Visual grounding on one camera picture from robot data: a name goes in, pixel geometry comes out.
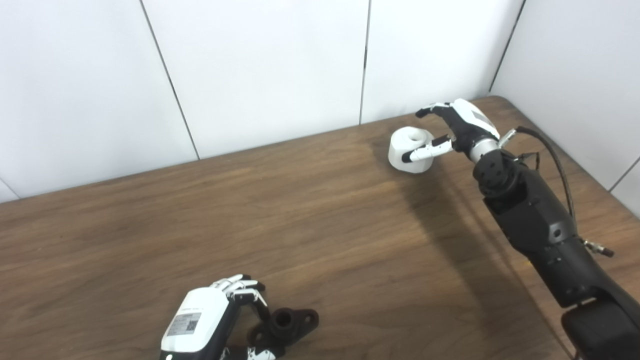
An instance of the white wall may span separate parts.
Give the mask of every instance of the white wall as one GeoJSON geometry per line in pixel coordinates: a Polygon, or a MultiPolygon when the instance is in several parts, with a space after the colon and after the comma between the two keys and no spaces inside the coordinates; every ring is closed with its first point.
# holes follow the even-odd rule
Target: white wall
{"type": "Polygon", "coordinates": [[[362,122],[489,91],[522,0],[372,0],[362,122]]]}
{"type": "MultiPolygon", "coordinates": [[[[607,189],[640,156],[638,14],[638,1],[527,1],[492,90],[607,189]]],[[[613,194],[640,214],[637,172],[613,194]]]]}
{"type": "Polygon", "coordinates": [[[13,190],[9,189],[4,182],[0,181],[0,202],[7,202],[11,200],[17,200],[18,195],[16,195],[13,190]]]}
{"type": "Polygon", "coordinates": [[[367,0],[144,3],[201,158],[358,124],[367,0]]]}
{"type": "Polygon", "coordinates": [[[18,196],[196,159],[137,1],[3,1],[0,54],[0,178],[18,196]]]}
{"type": "Polygon", "coordinates": [[[368,0],[146,1],[171,78],[138,1],[2,2],[0,201],[483,96],[521,1],[371,0],[364,96],[368,0]]]}
{"type": "Polygon", "coordinates": [[[640,217],[640,165],[636,163],[631,171],[620,181],[611,192],[629,210],[640,217]]]}

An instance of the black cable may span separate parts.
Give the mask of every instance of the black cable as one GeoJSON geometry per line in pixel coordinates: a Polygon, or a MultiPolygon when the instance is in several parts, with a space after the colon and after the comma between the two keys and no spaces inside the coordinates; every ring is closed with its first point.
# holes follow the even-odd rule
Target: black cable
{"type": "Polygon", "coordinates": [[[547,148],[547,150],[549,150],[549,154],[551,154],[551,157],[554,159],[558,172],[560,173],[560,178],[562,179],[562,184],[564,186],[564,194],[566,195],[566,205],[569,210],[569,215],[571,215],[571,217],[573,218],[573,223],[576,225],[576,228],[577,228],[577,224],[575,221],[575,210],[573,208],[573,198],[571,196],[571,190],[569,189],[569,181],[566,178],[564,168],[562,167],[562,164],[560,163],[560,159],[558,158],[558,155],[556,154],[556,151],[554,150],[553,146],[551,146],[551,143],[542,135],[540,135],[539,132],[535,130],[526,128],[524,126],[518,126],[516,128],[516,132],[535,137],[547,148]]]}

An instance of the hole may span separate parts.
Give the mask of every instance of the hole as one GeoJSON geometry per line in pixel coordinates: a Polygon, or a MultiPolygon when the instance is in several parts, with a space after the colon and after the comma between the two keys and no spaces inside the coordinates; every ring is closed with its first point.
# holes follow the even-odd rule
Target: hole
{"type": "Polygon", "coordinates": [[[276,316],[276,323],[280,327],[287,327],[291,324],[291,314],[290,313],[280,313],[276,316]]]}

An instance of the label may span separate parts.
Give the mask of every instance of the label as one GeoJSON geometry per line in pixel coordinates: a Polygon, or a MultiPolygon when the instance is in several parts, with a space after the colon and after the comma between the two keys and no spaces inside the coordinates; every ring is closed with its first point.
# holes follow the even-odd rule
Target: label
{"type": "Polygon", "coordinates": [[[167,336],[190,335],[196,331],[196,326],[202,313],[181,314],[173,318],[167,336]]]}

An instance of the wall seam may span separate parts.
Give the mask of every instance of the wall seam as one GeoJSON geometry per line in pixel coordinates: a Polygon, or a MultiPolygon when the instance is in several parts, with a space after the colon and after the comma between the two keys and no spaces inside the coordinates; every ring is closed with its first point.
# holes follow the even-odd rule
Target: wall seam
{"type": "Polygon", "coordinates": [[[362,68],[362,89],[360,90],[360,114],[358,116],[358,125],[362,125],[362,106],[364,103],[364,81],[367,75],[367,56],[369,53],[369,24],[371,23],[371,1],[369,0],[369,9],[367,10],[367,34],[364,40],[364,65],[362,68]]]}
{"type": "Polygon", "coordinates": [[[178,99],[178,93],[175,91],[175,86],[173,85],[173,81],[171,80],[171,75],[169,75],[169,69],[166,67],[166,62],[164,62],[164,56],[162,55],[162,51],[160,51],[160,45],[158,44],[158,40],[156,38],[156,33],[154,32],[154,28],[153,26],[151,26],[151,20],[149,20],[147,9],[145,8],[145,4],[142,2],[142,0],[139,0],[139,2],[140,2],[140,6],[142,7],[142,12],[145,14],[145,20],[147,20],[149,31],[151,31],[151,36],[154,38],[154,43],[156,44],[156,50],[158,51],[158,55],[160,55],[160,60],[162,61],[164,73],[166,74],[166,78],[169,80],[169,85],[171,86],[171,90],[173,91],[173,97],[175,98],[175,102],[178,104],[178,109],[180,110],[180,115],[182,116],[184,127],[186,127],[187,129],[187,134],[189,135],[189,139],[191,140],[191,144],[193,146],[193,150],[196,153],[196,157],[198,158],[198,160],[200,160],[200,154],[198,153],[198,148],[196,147],[195,141],[193,141],[193,135],[191,135],[191,129],[189,128],[189,123],[187,123],[187,118],[184,116],[184,111],[182,110],[180,99],[178,99]]]}
{"type": "Polygon", "coordinates": [[[640,156],[638,156],[638,159],[636,159],[636,160],[634,161],[634,163],[633,163],[633,164],[631,164],[631,166],[627,169],[627,171],[625,171],[625,172],[622,174],[622,176],[618,179],[618,181],[616,181],[616,182],[613,184],[613,186],[609,189],[609,192],[612,192],[612,191],[616,188],[616,186],[617,186],[618,184],[620,184],[620,182],[622,181],[622,179],[624,179],[624,178],[625,178],[625,176],[627,176],[627,174],[628,174],[629,172],[631,172],[631,170],[633,170],[633,168],[638,164],[638,162],[640,162],[640,156]]]}
{"type": "Polygon", "coordinates": [[[516,31],[516,26],[518,25],[518,21],[520,20],[520,16],[522,15],[522,9],[524,9],[524,4],[526,2],[527,0],[522,0],[522,5],[520,5],[520,11],[518,12],[516,21],[513,23],[513,27],[511,28],[511,33],[509,34],[509,40],[507,40],[507,44],[504,46],[504,51],[502,52],[502,56],[500,57],[500,62],[498,63],[498,67],[495,69],[495,73],[493,74],[491,85],[489,85],[489,92],[491,92],[491,90],[493,89],[493,84],[495,83],[495,79],[498,77],[498,72],[500,71],[500,67],[502,66],[502,61],[504,60],[504,56],[507,54],[507,49],[509,49],[509,45],[511,44],[511,38],[513,37],[513,33],[516,31]]]}
{"type": "Polygon", "coordinates": [[[15,190],[11,186],[9,186],[9,184],[7,184],[4,179],[0,178],[0,182],[2,182],[6,186],[6,188],[15,195],[15,197],[17,197],[18,199],[22,199],[22,197],[20,197],[20,195],[18,195],[18,193],[15,192],[15,190]]]}

